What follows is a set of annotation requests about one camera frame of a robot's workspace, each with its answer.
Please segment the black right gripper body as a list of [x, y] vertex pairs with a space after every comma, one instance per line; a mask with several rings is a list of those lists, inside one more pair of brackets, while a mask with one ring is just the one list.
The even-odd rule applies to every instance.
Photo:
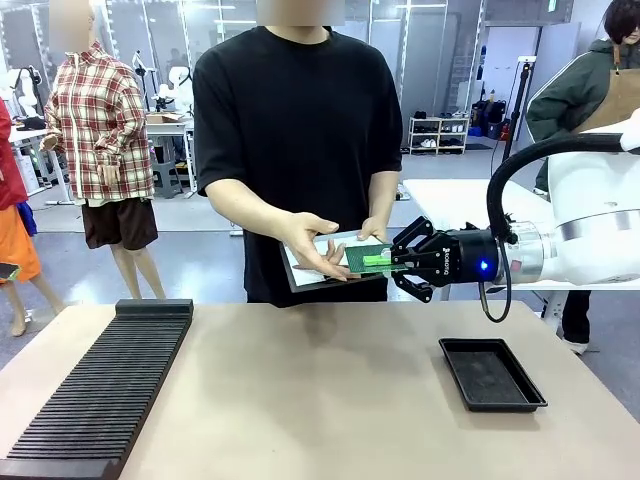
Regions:
[[424, 246], [424, 279], [436, 287], [492, 282], [500, 266], [489, 230], [438, 231]]

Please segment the person's left hand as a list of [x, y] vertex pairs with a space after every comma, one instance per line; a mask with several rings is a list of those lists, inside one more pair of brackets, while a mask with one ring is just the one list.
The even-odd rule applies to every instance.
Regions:
[[367, 218], [358, 234], [359, 241], [375, 238], [381, 243], [387, 242], [388, 219], [383, 216], [371, 216]]

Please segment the person's right hand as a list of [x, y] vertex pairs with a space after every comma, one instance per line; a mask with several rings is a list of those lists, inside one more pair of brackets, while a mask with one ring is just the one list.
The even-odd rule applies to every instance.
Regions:
[[313, 270], [329, 278], [345, 282], [348, 271], [339, 265], [345, 247], [343, 245], [336, 247], [334, 241], [330, 240], [327, 252], [322, 255], [314, 244], [314, 239], [318, 234], [333, 234], [338, 229], [337, 223], [311, 213], [288, 213], [280, 239], [292, 252], [298, 261], [298, 266], [302, 269]]

